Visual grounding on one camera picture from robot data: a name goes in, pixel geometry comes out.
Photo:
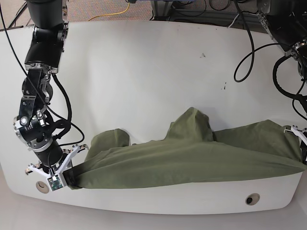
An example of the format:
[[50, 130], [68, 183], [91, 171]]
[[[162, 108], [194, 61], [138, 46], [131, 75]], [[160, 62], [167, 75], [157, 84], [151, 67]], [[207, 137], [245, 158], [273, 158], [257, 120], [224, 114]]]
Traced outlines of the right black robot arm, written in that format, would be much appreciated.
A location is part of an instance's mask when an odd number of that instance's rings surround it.
[[[30, 48], [21, 64], [25, 73], [23, 96], [13, 127], [16, 136], [38, 157], [38, 164], [29, 164], [26, 174], [36, 172], [47, 181], [50, 190], [75, 187], [72, 158], [87, 149], [81, 141], [59, 144], [74, 127], [69, 97], [57, 78], [59, 63], [68, 34], [67, 4], [64, 0], [28, 0], [26, 5], [34, 22]], [[49, 107], [53, 96], [50, 81], [62, 92], [67, 117], [58, 116]]]

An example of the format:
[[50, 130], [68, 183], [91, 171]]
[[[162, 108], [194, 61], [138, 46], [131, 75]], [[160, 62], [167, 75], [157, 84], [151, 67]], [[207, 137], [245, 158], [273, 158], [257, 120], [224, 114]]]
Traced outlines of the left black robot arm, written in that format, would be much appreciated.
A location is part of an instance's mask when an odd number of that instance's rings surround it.
[[302, 83], [307, 82], [307, 2], [305, 0], [258, 0], [256, 4], [260, 23], [284, 53], [284, 57], [276, 61], [273, 67], [273, 83], [281, 94], [292, 99], [294, 111], [306, 119], [307, 117], [295, 108], [295, 101], [298, 101], [306, 111], [307, 97], [300, 91], [295, 94], [285, 91], [277, 81], [277, 70], [283, 62], [293, 58], [297, 61]]

